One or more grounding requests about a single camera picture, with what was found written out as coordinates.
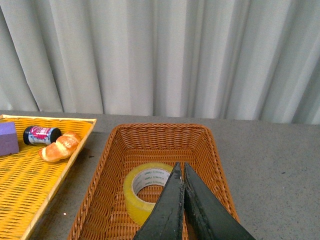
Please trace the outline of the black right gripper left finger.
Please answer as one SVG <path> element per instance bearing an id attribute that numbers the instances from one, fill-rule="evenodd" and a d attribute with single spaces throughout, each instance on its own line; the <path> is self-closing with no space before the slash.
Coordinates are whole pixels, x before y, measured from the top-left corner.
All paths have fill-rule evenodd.
<path id="1" fill-rule="evenodd" d="M 181 240 L 185 185 L 176 162 L 155 206 L 133 237 L 135 240 Z"/>

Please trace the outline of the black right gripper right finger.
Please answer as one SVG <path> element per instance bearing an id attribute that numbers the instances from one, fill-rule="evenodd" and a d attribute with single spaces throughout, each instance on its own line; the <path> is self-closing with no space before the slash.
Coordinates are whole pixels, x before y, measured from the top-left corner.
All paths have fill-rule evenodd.
<path id="1" fill-rule="evenodd" d="M 184 211 L 190 240 L 253 240 L 194 169 L 184 164 Z"/>

